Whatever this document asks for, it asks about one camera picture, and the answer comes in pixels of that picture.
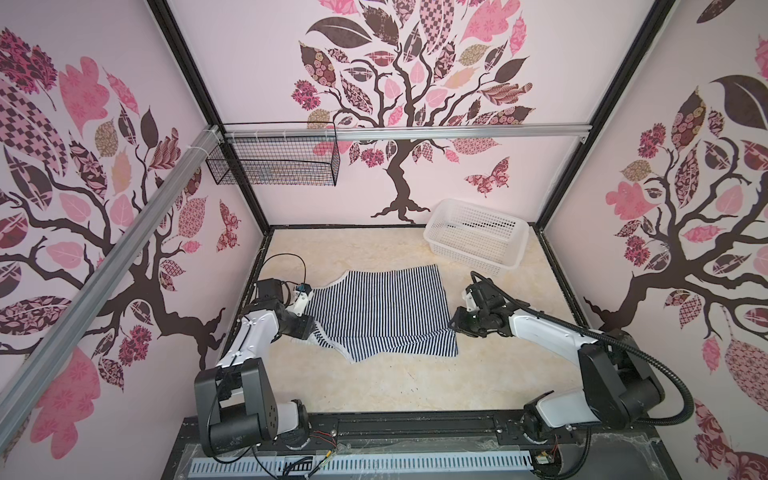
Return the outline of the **blue white striped tank top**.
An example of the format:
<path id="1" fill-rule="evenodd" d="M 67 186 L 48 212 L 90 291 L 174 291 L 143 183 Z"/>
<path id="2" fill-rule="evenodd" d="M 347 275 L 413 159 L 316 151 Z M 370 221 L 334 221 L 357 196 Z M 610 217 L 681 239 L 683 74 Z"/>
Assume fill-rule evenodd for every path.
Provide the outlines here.
<path id="1" fill-rule="evenodd" d="M 437 265 L 348 271 L 314 290 L 308 341 L 359 363 L 381 353 L 455 357 L 456 334 Z"/>

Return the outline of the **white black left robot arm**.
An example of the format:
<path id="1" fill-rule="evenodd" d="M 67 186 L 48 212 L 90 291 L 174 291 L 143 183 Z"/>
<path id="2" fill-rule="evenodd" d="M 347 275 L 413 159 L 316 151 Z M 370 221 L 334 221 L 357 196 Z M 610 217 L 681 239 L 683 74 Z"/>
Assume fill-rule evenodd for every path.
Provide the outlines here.
<path id="1" fill-rule="evenodd" d="M 300 283 L 288 294 L 282 281 L 270 278 L 259 280 L 255 293 L 239 317 L 226 354 L 194 382 L 200 444 L 205 455 L 217 461 L 226 453 L 270 441 L 301 448 L 310 436 L 302 401 L 276 400 L 266 358 L 272 343 L 282 337 L 309 338 L 314 319 L 305 309 L 313 290 Z"/>

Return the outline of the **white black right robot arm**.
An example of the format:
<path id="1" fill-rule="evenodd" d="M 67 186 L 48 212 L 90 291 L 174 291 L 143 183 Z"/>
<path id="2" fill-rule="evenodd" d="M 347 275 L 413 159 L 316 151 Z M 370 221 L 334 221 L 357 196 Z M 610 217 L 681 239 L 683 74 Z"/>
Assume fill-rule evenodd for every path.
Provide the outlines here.
<path id="1" fill-rule="evenodd" d="M 637 354 L 630 336 L 562 321 L 511 297 L 477 272 L 471 279 L 463 294 L 465 305 L 449 322 L 453 331 L 473 338 L 492 333 L 518 338 L 579 369 L 579 389 L 547 392 L 525 404 L 522 425 L 531 439 L 541 441 L 550 431 L 566 426 L 625 429 L 664 400 L 651 363 Z"/>

